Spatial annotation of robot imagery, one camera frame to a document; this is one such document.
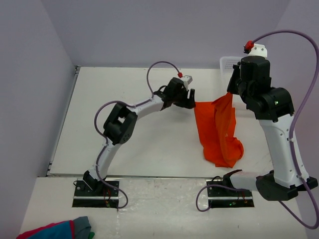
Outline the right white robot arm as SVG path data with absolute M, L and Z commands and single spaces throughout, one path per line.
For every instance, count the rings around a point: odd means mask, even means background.
M 246 56 L 233 66 L 227 91 L 239 95 L 262 127 L 273 170 L 260 175 L 235 170 L 225 175 L 234 189 L 258 191 L 268 201 L 288 201 L 318 181 L 303 166 L 299 149 L 291 153 L 294 106 L 290 93 L 271 86 L 270 62 L 262 56 Z

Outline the orange t shirt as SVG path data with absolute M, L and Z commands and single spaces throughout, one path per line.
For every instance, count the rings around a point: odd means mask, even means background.
M 236 127 L 233 95 L 213 102 L 197 102 L 194 108 L 199 141 L 204 159 L 216 167 L 233 168 L 244 155 L 241 141 L 234 136 Z

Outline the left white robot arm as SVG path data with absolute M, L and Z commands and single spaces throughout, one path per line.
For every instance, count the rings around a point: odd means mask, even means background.
M 171 105 L 186 109 L 195 108 L 195 90 L 188 88 L 191 82 L 192 77 L 189 75 L 172 78 L 163 91 L 155 91 L 154 96 L 144 102 L 128 105 L 121 101 L 112 101 L 100 107 L 94 118 L 94 127 L 98 134 L 105 139 L 105 143 L 92 168 L 83 175 L 84 183 L 92 191 L 95 191 L 107 177 L 109 166 L 115 154 L 131 138 L 138 120 L 152 113 L 160 112 Z M 115 106 L 104 122 L 104 131 L 100 132 L 97 127 L 98 114 L 110 104 Z

